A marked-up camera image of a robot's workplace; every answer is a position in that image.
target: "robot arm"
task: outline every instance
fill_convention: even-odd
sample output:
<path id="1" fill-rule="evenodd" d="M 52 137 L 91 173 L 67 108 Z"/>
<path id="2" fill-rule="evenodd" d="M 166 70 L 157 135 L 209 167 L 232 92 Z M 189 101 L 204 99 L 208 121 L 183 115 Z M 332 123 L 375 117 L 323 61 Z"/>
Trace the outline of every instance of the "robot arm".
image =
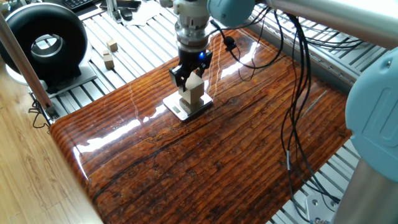
<path id="1" fill-rule="evenodd" d="M 172 83 L 185 91 L 192 72 L 200 78 L 209 68 L 213 53 L 207 47 L 212 31 L 209 18 L 228 27 L 242 24 L 252 13 L 255 0 L 162 0 L 163 7 L 173 7 L 178 15 L 175 24 L 179 65 L 170 69 Z"/>

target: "glossy wood grain tabletop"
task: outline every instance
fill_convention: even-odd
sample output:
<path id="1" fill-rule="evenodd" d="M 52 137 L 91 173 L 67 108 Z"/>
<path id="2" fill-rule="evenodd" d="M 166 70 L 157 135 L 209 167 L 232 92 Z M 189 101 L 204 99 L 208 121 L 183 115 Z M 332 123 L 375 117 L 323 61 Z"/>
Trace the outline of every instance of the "glossy wood grain tabletop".
<path id="1" fill-rule="evenodd" d="M 277 52 L 246 30 L 227 35 L 244 63 L 254 54 L 261 65 Z M 252 70 L 220 40 L 211 41 L 203 76 L 214 103 L 197 118 L 181 122 L 162 104 L 177 91 L 169 78 L 175 58 L 52 125 L 105 223 L 265 223 L 289 199 L 280 126 L 294 88 L 292 59 L 283 55 L 243 82 L 238 70 L 243 78 Z M 317 170 L 349 132 L 346 96 L 316 78 L 312 86 L 298 132 Z M 296 177 L 293 184 L 302 185 Z"/>

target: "wooden block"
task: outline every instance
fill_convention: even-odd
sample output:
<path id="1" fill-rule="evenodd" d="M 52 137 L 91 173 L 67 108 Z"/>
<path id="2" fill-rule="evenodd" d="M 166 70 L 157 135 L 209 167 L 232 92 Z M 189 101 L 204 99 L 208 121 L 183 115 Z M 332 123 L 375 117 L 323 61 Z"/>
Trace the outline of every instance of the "wooden block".
<path id="1" fill-rule="evenodd" d="M 104 62 L 105 62 L 106 69 L 110 70 L 110 69 L 114 68 L 112 55 L 104 55 Z"/>
<path id="2" fill-rule="evenodd" d="M 205 93 L 205 82 L 195 72 L 192 72 L 185 84 L 185 91 L 180 87 L 178 93 L 185 101 L 193 105 Z"/>
<path id="3" fill-rule="evenodd" d="M 109 40 L 106 45 L 108 46 L 108 49 L 110 49 L 112 52 L 115 52 L 118 50 L 118 43 L 114 39 Z"/>

